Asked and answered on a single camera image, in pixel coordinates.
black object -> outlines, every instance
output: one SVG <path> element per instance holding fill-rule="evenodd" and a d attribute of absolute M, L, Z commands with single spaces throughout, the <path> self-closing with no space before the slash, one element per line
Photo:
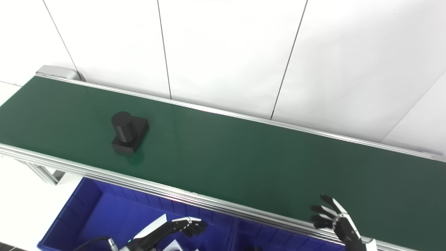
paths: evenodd
<path fill-rule="evenodd" d="M 111 118 L 116 137 L 111 143 L 115 151 L 135 153 L 149 130 L 145 118 L 134 117 L 128 112 L 118 112 Z"/>

robotic arm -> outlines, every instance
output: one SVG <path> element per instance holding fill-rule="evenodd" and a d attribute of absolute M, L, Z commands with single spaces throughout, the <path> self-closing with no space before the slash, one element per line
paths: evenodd
<path fill-rule="evenodd" d="M 313 205 L 310 209 L 318 215 L 311 217 L 315 228 L 333 229 L 338 238 L 345 243 L 346 251 L 377 251 L 376 240 L 364 243 L 358 229 L 348 212 L 334 198 L 321 194 L 321 199 L 333 209 L 323 205 Z"/>
<path fill-rule="evenodd" d="M 207 226 L 208 224 L 202 219 L 194 217 L 184 217 L 168 222 L 164 214 L 145 227 L 119 251 L 152 251 L 163 238 L 170 234 L 181 231 L 188 237 L 192 237 L 203 233 Z M 117 248 L 112 247 L 112 251 L 117 251 Z"/>

panel seam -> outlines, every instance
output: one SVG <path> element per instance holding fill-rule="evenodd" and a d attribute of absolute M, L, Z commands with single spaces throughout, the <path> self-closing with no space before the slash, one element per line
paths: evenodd
<path fill-rule="evenodd" d="M 167 84 L 169 85 L 169 96 L 170 96 L 170 99 L 172 99 L 172 91 L 170 90 L 169 70 L 167 68 L 166 46 L 164 44 L 163 25 L 161 24 L 161 10 L 160 10 L 160 1 L 159 0 L 157 0 L 157 5 L 158 5 L 158 16 L 160 17 L 160 28 L 161 28 L 161 39 L 163 41 L 164 61 L 166 63 Z"/>
<path fill-rule="evenodd" d="M 283 85 L 283 81 L 285 79 L 286 71 L 288 70 L 288 65 L 289 65 L 289 62 L 291 60 L 291 55 L 293 54 L 294 45 L 296 44 L 296 40 L 297 40 L 297 35 L 299 34 L 299 30 L 301 29 L 301 24 L 302 24 L 302 20 L 304 19 L 304 15 L 305 15 L 305 10 L 306 10 L 307 4 L 308 4 L 308 0 L 306 0 L 305 6 L 304 6 L 304 10 L 302 11 L 301 20 L 299 21 L 299 26 L 297 27 L 296 36 L 294 37 L 293 45 L 291 46 L 291 51 L 289 53 L 288 61 L 286 62 L 285 71 L 284 71 L 283 76 L 282 76 L 282 81 L 280 83 L 279 92 L 277 93 L 276 102 L 274 102 L 273 111 L 271 112 L 271 117 L 269 118 L 269 120 L 273 119 L 274 111 L 276 110 L 277 101 L 279 100 L 279 95 L 280 95 L 280 92 L 282 90 L 282 85 Z"/>
<path fill-rule="evenodd" d="M 387 136 L 389 136 L 389 134 L 399 125 L 399 123 L 401 123 L 401 121 L 403 121 L 403 119 L 407 116 L 407 114 L 409 114 L 409 112 L 420 102 L 420 100 L 426 96 L 426 94 L 432 89 L 432 87 L 438 82 L 438 80 L 440 80 L 441 77 L 443 77 L 443 75 L 446 74 L 446 70 L 443 71 L 442 74 L 440 74 L 440 76 L 434 81 L 434 83 L 427 88 L 427 90 L 423 93 L 423 95 L 421 95 L 421 97 L 407 110 L 407 112 L 403 115 L 403 117 L 401 117 L 401 119 L 389 130 L 389 132 L 379 141 L 380 143 L 382 143 Z"/>
<path fill-rule="evenodd" d="M 74 66 L 74 68 L 76 69 L 77 74 L 82 78 L 82 76 L 81 76 L 81 74 L 79 73 L 79 70 L 78 70 L 76 64 L 74 63 L 73 57 L 71 56 L 71 54 L 70 54 L 70 52 L 69 52 L 69 50 L 68 50 L 68 47 L 66 46 L 65 41 L 63 40 L 62 35 L 60 34 L 59 28 L 57 28 L 56 22 L 54 21 L 54 18 L 53 18 L 53 16 L 51 15 L 50 10 L 48 9 L 48 6 L 46 5 L 45 0 L 42 0 L 42 2 L 43 2 L 43 4 L 45 5 L 46 11 L 47 11 L 48 14 L 50 15 L 51 21 L 53 22 L 54 27 L 56 28 L 56 31 L 57 31 L 57 33 L 59 34 L 60 39 L 62 40 L 63 46 L 65 47 L 65 50 L 66 50 L 66 52 L 68 53 L 68 56 L 70 57 L 71 62 L 73 63 L 73 66 Z"/>

white wall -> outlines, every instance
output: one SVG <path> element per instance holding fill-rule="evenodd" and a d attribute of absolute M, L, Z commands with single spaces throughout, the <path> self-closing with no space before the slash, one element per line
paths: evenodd
<path fill-rule="evenodd" d="M 0 81 L 21 86 L 44 64 L 75 70 L 43 2 L 0 1 Z"/>
<path fill-rule="evenodd" d="M 443 0 L 308 0 L 302 22 L 305 0 L 45 3 L 61 36 L 42 0 L 0 2 L 0 81 L 22 85 L 53 64 L 93 83 L 264 118 L 275 107 L 273 120 L 446 152 Z"/>

black cylinder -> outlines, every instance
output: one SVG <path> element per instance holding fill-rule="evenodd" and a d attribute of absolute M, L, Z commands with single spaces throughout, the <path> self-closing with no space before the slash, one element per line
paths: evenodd
<path fill-rule="evenodd" d="M 130 142 L 137 136 L 132 116 L 128 112 L 118 112 L 111 118 L 113 128 L 121 142 Z"/>

